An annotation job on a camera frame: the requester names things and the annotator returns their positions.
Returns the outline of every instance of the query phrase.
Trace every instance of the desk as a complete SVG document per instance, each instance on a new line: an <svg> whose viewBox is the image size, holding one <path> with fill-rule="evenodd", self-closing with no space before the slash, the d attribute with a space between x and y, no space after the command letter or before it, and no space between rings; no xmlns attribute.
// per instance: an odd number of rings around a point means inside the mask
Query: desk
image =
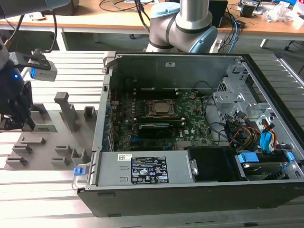
<svg viewBox="0 0 304 228"><path fill-rule="evenodd" d="M124 34L147 34L136 12L107 12L99 8L100 0L80 0L77 13L74 16L57 16L58 37L57 42L60 50L67 50L65 32L89 32L89 33L124 33ZM228 8L238 0L229 0ZM120 3L121 8L130 7L130 3ZM150 14L151 4L145 6ZM104 8L113 10L111 3L103 5ZM304 27L296 30L292 27L292 21L266 22L262 15L252 18L240 18L239 12L230 9L230 12L239 20L246 23L241 36L256 39L279 39L279 40L304 40ZM10 18L9 21L16 25L19 17ZM0 29L12 29L5 20L0 20ZM46 20L32 21L24 19L21 30L30 31L54 31L52 16L46 16ZM224 26L218 30L218 38L231 31L231 25L224 22Z"/></svg>

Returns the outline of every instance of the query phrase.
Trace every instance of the blue cable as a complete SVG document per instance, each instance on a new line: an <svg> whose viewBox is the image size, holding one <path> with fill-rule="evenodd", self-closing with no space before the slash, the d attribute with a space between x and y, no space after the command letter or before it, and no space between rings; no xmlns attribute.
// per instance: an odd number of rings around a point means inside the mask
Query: blue cable
<svg viewBox="0 0 304 228"><path fill-rule="evenodd" d="M233 41L232 41L232 44L231 44L231 47L230 47L228 53L230 53L231 50L233 49L233 47L234 47L234 45L236 43L236 37L237 37L237 34L238 34L238 30L237 30L238 29L238 24L237 24L237 22L233 18L229 18L229 19L231 19L234 22L235 27L236 27L236 32L234 34Z"/></svg>

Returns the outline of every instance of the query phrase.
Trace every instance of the cpu socket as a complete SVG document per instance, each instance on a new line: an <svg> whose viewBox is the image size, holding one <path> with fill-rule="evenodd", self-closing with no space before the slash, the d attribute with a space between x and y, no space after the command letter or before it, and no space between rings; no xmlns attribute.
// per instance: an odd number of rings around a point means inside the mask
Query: cpu socket
<svg viewBox="0 0 304 228"><path fill-rule="evenodd" d="M149 113L147 116L174 116L174 102L172 100L149 101Z"/></svg>

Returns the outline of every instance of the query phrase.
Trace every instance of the power supply label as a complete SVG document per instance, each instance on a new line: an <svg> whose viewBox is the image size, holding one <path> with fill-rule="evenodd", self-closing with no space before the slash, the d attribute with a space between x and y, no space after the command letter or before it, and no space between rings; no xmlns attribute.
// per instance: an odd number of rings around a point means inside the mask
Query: power supply label
<svg viewBox="0 0 304 228"><path fill-rule="evenodd" d="M166 157L131 159L132 184L169 183Z"/></svg>

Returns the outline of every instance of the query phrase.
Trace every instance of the slotted aluminum surface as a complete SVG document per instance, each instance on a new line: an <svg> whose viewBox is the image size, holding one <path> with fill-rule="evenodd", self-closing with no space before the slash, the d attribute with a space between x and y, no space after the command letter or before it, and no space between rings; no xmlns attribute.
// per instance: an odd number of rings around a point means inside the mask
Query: slotted aluminum surface
<svg viewBox="0 0 304 228"><path fill-rule="evenodd" d="M59 109L53 97L70 94L76 109L98 109L101 94L103 52L53 52L47 58L58 68L56 82L33 81L34 102ZM20 133L0 133L0 226L73 228L173 228L173 227L302 227L304 197L276 209L218 211L206 213L95 218L72 190L72 171L6 171L5 160Z"/></svg>
<svg viewBox="0 0 304 228"><path fill-rule="evenodd" d="M304 84L289 65L275 55L251 55L296 121L304 129Z"/></svg>

